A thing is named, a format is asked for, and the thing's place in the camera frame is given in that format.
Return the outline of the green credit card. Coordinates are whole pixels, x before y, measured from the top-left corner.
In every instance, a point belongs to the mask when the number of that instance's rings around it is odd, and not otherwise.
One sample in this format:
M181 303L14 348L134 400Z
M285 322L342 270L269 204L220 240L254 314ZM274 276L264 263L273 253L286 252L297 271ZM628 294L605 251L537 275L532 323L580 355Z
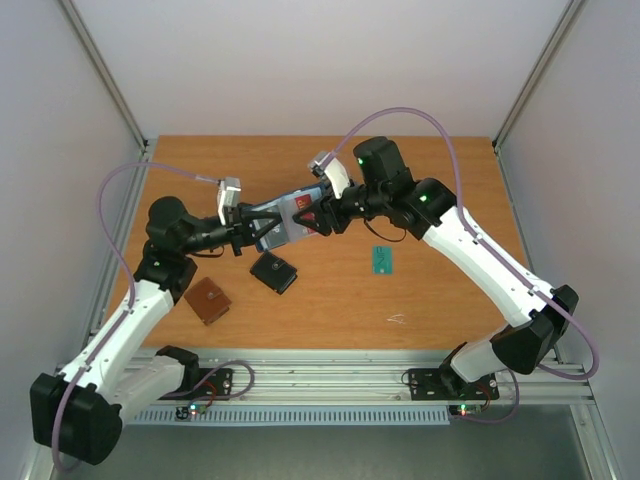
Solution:
M391 246L374 246L371 260L373 274L391 275L393 273L393 249Z

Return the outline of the black credit card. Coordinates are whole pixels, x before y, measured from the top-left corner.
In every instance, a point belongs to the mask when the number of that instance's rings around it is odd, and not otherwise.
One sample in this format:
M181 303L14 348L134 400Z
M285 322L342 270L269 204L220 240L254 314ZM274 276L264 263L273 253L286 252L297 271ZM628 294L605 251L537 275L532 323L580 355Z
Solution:
M289 237L283 223L279 222L275 225L274 222L274 219L258 219L253 222L256 231L270 227L256 242L256 249L259 252L279 248L289 242Z

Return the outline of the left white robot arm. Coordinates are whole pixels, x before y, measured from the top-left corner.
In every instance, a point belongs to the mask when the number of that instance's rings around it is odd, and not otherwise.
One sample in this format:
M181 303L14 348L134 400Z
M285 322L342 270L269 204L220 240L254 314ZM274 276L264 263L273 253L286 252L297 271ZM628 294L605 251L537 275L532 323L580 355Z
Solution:
M198 356L165 346L149 366L122 376L153 327L179 302L197 270L197 256L230 246L239 255L280 224L280 214L248 204L198 218L173 196L148 212L148 241L129 277L129 291L107 324L58 374L42 373L30 388L35 441L51 449L55 467L64 456L97 465L117 444L124 425L161 398L189 398L206 379Z

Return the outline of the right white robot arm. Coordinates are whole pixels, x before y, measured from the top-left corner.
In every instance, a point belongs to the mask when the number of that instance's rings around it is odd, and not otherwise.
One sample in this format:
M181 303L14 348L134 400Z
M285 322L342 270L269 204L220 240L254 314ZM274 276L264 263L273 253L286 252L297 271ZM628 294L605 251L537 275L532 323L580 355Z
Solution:
M294 221L329 236L343 233L355 219L385 216L453 262L489 297L506 324L445 358L436 382L450 397L467 394L479 379L504 369L532 373L566 332L577 293L567 285L554 288L519 264L458 207L442 182L414 179L394 141L374 137L353 153L363 175L360 184L329 153L310 162L326 189L294 214Z

